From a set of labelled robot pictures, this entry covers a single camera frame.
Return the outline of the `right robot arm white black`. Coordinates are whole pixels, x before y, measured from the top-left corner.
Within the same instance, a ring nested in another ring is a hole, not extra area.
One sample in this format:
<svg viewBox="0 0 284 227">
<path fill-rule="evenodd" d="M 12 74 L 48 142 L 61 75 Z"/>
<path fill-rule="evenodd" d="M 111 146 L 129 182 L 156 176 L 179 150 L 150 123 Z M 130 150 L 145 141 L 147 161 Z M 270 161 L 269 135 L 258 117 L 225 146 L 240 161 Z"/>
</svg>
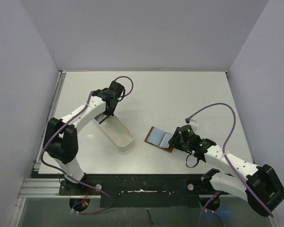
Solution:
<svg viewBox="0 0 284 227">
<path fill-rule="evenodd" d="M 224 151 L 214 141 L 200 138 L 191 125 L 177 127 L 169 145 L 215 167 L 201 178 L 206 193 L 223 191 L 235 195 L 263 217 L 272 216 L 284 200 L 284 187 L 271 166 L 258 166 Z"/>
</svg>

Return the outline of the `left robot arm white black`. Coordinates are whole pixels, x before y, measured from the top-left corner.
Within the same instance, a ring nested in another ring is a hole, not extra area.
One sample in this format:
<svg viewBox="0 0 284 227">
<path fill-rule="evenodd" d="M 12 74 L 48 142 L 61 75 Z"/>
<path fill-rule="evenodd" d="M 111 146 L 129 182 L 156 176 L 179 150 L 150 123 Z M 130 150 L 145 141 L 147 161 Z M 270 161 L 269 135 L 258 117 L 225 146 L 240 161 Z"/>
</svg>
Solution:
<svg viewBox="0 0 284 227">
<path fill-rule="evenodd" d="M 87 188 L 87 182 L 82 179 L 85 173 L 76 159 L 79 131 L 99 115 L 113 116 L 124 96 L 124 86 L 114 80 L 107 88 L 91 91 L 87 101 L 67 116 L 48 121 L 41 163 L 61 171 L 71 182 L 70 189 L 74 193 L 82 194 Z"/>
</svg>

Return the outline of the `brown leather card holder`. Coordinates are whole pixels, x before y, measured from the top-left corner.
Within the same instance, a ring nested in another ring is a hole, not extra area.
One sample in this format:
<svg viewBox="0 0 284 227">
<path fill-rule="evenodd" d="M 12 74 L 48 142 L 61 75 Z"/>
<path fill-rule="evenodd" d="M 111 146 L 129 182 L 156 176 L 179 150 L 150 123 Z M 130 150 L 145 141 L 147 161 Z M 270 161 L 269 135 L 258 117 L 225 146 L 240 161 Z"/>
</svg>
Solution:
<svg viewBox="0 0 284 227">
<path fill-rule="evenodd" d="M 151 127 L 144 142 L 171 153 L 173 147 L 169 144 L 172 139 L 173 134 L 165 132 L 164 130 L 158 129 L 156 127 Z"/>
</svg>

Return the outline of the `grey credit card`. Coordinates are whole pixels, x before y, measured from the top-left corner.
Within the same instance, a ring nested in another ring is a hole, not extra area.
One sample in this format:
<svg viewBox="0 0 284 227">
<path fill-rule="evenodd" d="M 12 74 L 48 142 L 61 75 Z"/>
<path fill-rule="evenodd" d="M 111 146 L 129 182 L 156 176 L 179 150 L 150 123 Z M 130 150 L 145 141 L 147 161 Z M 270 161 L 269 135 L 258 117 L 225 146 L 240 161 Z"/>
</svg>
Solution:
<svg viewBox="0 0 284 227">
<path fill-rule="evenodd" d="M 95 117 L 95 121 L 101 125 L 107 118 L 109 118 L 109 115 L 99 114 L 97 117 Z"/>
</svg>

